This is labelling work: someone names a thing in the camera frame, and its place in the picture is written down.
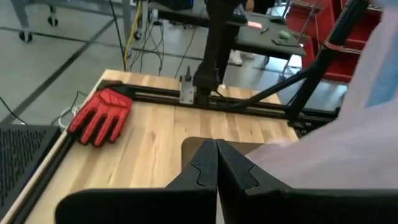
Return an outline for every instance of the metal cart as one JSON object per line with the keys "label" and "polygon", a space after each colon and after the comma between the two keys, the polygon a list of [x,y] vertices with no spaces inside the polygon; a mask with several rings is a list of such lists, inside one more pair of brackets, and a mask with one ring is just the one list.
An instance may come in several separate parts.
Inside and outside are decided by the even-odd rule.
{"label": "metal cart", "polygon": [[[58,19],[56,17],[57,8],[63,7],[78,11],[91,12],[106,16],[112,16],[111,7],[107,0],[11,0],[15,13],[21,23],[22,30],[19,32],[19,38],[24,42],[32,41],[32,33],[29,29],[29,21],[25,11],[25,7],[29,4],[47,4],[50,8],[50,15],[47,22],[50,26],[57,26]],[[147,1],[143,1],[143,18],[147,14]],[[117,17],[123,18],[124,36],[127,41],[129,38],[132,25],[132,9],[136,6],[131,4],[130,0],[121,0],[121,2],[113,2],[115,14]]]}

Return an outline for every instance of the green object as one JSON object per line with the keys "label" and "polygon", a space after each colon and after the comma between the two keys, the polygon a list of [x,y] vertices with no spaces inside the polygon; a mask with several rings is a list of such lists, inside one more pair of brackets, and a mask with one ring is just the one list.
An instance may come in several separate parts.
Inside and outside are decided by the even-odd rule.
{"label": "green object", "polygon": [[281,39],[287,40],[290,38],[290,33],[286,32],[284,30],[279,31],[278,35],[279,35],[279,38],[281,38]]}

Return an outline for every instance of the metal bracket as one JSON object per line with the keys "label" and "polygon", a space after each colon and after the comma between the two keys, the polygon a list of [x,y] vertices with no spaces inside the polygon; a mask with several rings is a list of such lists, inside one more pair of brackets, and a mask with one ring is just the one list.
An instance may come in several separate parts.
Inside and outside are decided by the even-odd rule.
{"label": "metal bracket", "polygon": [[195,97],[195,87],[193,86],[193,77],[191,76],[191,69],[189,66],[187,68],[187,74],[181,76],[180,81],[180,103],[192,105]]}

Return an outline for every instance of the black support pole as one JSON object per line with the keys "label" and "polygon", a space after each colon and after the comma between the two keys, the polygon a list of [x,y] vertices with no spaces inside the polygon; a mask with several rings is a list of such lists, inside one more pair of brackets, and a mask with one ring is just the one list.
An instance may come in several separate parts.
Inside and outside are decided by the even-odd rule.
{"label": "black support pole", "polygon": [[[340,14],[335,27],[329,35],[327,42],[334,46],[344,46],[348,36],[353,30],[354,26],[366,12],[369,6],[367,0],[350,0],[347,2],[343,12]],[[312,64],[312,74],[310,74],[304,81],[303,85],[297,92],[297,96],[292,102],[287,115],[290,120],[295,120],[303,110],[305,104],[315,91],[320,83],[322,77],[329,69],[338,50],[329,48],[329,45],[324,45],[319,52],[317,58]]]}

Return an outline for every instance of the white cable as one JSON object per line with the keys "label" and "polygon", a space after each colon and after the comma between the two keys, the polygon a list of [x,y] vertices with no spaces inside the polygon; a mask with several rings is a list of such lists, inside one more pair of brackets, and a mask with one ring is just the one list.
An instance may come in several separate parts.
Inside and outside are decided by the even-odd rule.
{"label": "white cable", "polygon": [[62,124],[62,118],[63,118],[66,114],[68,114],[69,112],[72,112],[73,117],[75,117],[76,114],[77,114],[77,112],[79,112],[81,106],[82,106],[82,105],[77,105],[77,106],[74,106],[73,108],[65,108],[65,109],[61,112],[60,117],[59,117],[59,119],[58,119],[58,124],[59,124],[59,126],[60,126],[62,129],[65,129],[65,128],[66,128],[66,126],[64,126],[64,125]]}

